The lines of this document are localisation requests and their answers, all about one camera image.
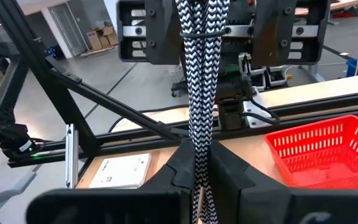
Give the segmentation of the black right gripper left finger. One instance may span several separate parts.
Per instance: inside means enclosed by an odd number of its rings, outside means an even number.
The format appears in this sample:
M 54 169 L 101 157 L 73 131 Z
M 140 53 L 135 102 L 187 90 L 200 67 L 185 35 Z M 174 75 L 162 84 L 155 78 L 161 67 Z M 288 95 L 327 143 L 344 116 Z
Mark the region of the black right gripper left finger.
M 138 189 L 55 189 L 31 201 L 30 224 L 189 224 L 193 221 L 195 148 L 182 141 Z

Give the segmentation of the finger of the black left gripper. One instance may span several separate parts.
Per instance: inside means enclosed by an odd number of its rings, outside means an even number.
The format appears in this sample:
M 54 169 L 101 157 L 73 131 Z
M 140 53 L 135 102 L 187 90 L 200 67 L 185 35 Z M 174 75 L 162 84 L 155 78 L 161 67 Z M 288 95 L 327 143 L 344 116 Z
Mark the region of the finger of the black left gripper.
M 252 65 L 283 65 L 288 59 L 295 21 L 295 0 L 257 0 L 252 36 Z
M 181 25 L 174 0 L 146 0 L 146 56 L 153 65 L 178 65 Z

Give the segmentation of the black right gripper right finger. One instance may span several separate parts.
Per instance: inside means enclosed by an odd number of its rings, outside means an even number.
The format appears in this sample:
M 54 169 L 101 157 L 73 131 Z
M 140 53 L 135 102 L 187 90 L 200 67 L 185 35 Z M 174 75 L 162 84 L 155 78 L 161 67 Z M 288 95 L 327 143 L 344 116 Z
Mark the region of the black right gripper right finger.
M 220 223 L 358 224 L 358 190 L 288 187 L 218 141 L 210 149 L 210 184 Z

